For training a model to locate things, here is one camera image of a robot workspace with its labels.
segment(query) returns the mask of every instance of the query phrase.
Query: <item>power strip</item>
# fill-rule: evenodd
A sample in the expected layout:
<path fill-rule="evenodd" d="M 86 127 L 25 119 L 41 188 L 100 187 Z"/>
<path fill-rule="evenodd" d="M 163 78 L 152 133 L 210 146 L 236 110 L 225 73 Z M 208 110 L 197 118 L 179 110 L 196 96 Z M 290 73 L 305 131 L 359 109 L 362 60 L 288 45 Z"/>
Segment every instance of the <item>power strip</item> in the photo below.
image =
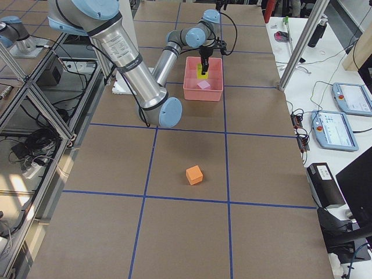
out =
<path fill-rule="evenodd" d="M 302 126 L 302 122 L 301 122 L 301 119 L 298 115 L 293 115 L 291 114 L 291 120 L 292 120 L 292 125 L 293 125 L 293 128 L 296 130 L 297 127 L 299 128 L 303 128 Z M 297 139 L 297 144 L 298 144 L 298 148 L 300 149 L 300 151 L 302 153 L 306 152 L 306 151 L 309 151 L 310 148 L 309 148 L 309 145 L 307 143 L 305 143 L 301 137 L 297 136 L 296 137 Z"/>
<path fill-rule="evenodd" d="M 42 168 L 38 163 L 32 162 L 31 166 L 27 167 L 27 170 L 22 172 L 22 175 L 26 179 L 31 179 L 34 175 Z"/>

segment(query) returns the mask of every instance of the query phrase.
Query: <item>aluminum pole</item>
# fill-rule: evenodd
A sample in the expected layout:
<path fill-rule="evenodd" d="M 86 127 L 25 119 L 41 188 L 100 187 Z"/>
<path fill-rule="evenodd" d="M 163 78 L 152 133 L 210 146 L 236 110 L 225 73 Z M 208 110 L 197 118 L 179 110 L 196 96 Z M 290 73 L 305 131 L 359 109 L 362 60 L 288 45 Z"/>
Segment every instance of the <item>aluminum pole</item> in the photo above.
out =
<path fill-rule="evenodd" d="M 316 26 L 319 23 L 321 15 L 324 13 L 330 0 L 318 0 L 316 1 L 312 13 L 310 14 L 309 19 L 306 22 L 305 28 L 303 29 L 298 43 L 291 55 L 291 58 L 288 61 L 288 65 L 285 68 L 285 71 L 280 79 L 278 89 L 283 91 L 288 85 L 289 80 L 292 77 L 293 72 L 296 69 L 296 66 L 305 50 L 307 44 L 310 41 L 311 36 L 313 35 Z"/>

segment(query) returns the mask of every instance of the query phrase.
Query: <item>black box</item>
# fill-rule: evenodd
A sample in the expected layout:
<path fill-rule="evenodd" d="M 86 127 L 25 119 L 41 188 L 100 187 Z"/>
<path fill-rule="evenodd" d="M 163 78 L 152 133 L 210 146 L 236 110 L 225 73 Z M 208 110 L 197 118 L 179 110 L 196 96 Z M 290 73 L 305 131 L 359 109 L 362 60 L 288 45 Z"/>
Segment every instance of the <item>black box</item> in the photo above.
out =
<path fill-rule="evenodd" d="M 314 163 L 307 168 L 313 197 L 323 208 L 339 208 L 345 200 L 332 176 L 327 163 Z"/>

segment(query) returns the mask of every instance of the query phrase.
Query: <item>white table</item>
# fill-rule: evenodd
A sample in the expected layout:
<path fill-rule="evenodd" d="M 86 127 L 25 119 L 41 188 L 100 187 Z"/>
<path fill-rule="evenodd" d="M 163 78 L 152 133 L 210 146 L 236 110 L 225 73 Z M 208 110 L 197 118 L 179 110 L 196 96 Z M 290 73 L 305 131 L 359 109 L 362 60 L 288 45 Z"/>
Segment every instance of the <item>white table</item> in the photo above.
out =
<path fill-rule="evenodd" d="M 291 37 L 293 39 L 293 46 L 295 48 L 296 43 L 301 35 L 301 32 L 306 24 L 306 19 L 289 19 L 289 28 Z M 274 33 L 277 31 L 287 31 L 286 26 L 282 23 L 281 17 L 272 17 L 269 23 L 266 24 L 267 32 L 269 34 L 270 43 L 273 48 L 273 52 L 277 62 L 288 62 L 291 51 L 289 43 L 277 42 L 274 39 Z M 341 59 L 345 59 L 345 51 L 342 51 L 343 47 L 339 43 L 336 35 L 328 25 L 323 38 L 321 38 L 315 48 L 306 47 L 302 57 L 306 60 L 306 63 L 312 63 L 315 61 L 322 61 L 331 56 L 333 58 L 327 59 L 321 63 L 315 63 L 311 65 L 302 65 L 311 74 L 307 74 L 301 70 L 295 70 L 289 81 L 286 89 L 285 96 L 288 101 L 293 104 L 294 109 L 303 109 L 305 112 L 311 112 L 317 110 L 318 106 L 311 102 L 310 97 L 316 81 L 324 81 L 326 83 L 351 83 L 351 84 L 364 84 L 362 78 L 355 71 L 345 71 L 342 67 L 342 63 L 339 64 Z M 280 66 L 286 64 L 277 63 L 278 72 L 281 76 L 283 70 L 280 70 Z M 324 110 L 340 111 L 337 104 L 335 103 L 331 86 L 318 83 L 314 90 L 313 100 L 319 103 L 322 99 L 323 93 L 324 98 L 321 102 L 321 106 Z M 288 104 L 288 109 L 291 111 L 291 105 Z M 366 130 L 372 127 L 372 117 L 363 116 L 352 116 L 348 115 L 348 120 L 353 131 Z M 311 131 L 311 113 L 305 113 L 302 122 L 304 128 Z M 345 152 L 345 151 L 333 151 L 323 149 L 316 141 L 314 134 L 310 135 L 309 147 L 310 151 L 307 152 L 307 161 L 305 167 L 308 167 L 312 163 L 326 162 L 335 176 L 350 162 L 356 159 L 360 154 L 372 146 L 372 131 L 368 131 L 361 134 L 355 134 L 359 150 L 356 152 Z M 332 213 L 340 219 L 346 219 L 345 207 L 333 210 Z M 344 265 L 344 270 L 347 271 L 347 264 Z M 372 261 L 359 262 L 353 264 L 355 268 L 352 271 L 351 278 L 353 279 L 370 279 L 372 274 Z"/>

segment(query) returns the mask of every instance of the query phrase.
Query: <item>cardboard floor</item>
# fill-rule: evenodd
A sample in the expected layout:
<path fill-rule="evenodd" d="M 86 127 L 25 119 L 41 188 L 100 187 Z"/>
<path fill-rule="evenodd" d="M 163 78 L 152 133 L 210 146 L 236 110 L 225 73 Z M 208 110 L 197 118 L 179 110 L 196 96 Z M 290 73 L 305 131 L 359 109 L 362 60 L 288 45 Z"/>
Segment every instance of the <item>cardboard floor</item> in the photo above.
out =
<path fill-rule="evenodd" d="M 2 0 L 0 17 L 47 37 L 46 8 Z M 142 1 L 134 23 L 147 66 L 205 9 L 214 5 Z M 332 278 L 261 10 L 225 12 L 239 37 L 223 57 L 220 102 L 183 98 L 185 58 L 197 52 L 166 85 L 184 108 L 174 128 L 146 128 L 131 96 L 105 90 L 28 278 Z M 234 27 L 225 17 L 220 27 L 231 50 Z M 196 164 L 204 181 L 190 186 Z"/>

